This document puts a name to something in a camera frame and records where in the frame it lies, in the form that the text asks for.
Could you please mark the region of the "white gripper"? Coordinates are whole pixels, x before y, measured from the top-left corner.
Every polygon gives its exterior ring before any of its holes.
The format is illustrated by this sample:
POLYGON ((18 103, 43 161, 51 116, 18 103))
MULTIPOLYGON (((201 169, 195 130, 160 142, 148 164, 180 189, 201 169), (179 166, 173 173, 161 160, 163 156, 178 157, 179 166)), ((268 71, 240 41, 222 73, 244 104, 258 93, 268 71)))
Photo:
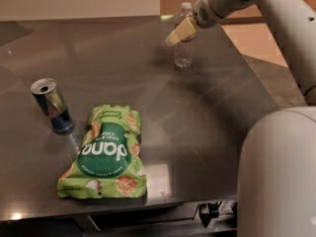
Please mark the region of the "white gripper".
POLYGON ((193 36, 198 29, 212 28, 218 25, 225 15, 225 0, 197 0, 194 5, 195 19, 186 17, 165 39, 168 46, 186 40, 193 36))

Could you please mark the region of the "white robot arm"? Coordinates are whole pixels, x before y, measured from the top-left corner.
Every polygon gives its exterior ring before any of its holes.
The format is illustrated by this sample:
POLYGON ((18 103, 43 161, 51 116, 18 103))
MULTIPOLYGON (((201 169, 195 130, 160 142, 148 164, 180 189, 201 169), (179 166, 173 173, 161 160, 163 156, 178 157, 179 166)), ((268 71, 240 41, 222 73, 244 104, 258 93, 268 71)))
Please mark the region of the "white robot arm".
POLYGON ((261 118, 239 160, 237 237, 316 237, 316 12, 303 0, 197 0, 193 29, 259 7, 306 106, 261 118))

